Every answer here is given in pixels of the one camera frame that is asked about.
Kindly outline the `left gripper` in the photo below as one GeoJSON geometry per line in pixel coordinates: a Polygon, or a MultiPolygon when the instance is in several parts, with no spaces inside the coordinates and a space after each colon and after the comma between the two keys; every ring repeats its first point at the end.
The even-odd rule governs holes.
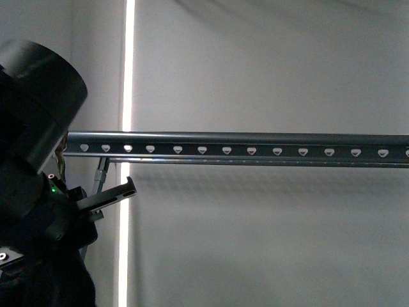
{"type": "Polygon", "coordinates": [[[24,249],[81,249],[98,238],[91,212],[133,197],[137,192],[130,177],[124,184],[86,197],[81,187],[68,189],[55,175],[48,175],[45,194],[22,220],[19,239],[24,249]]]}

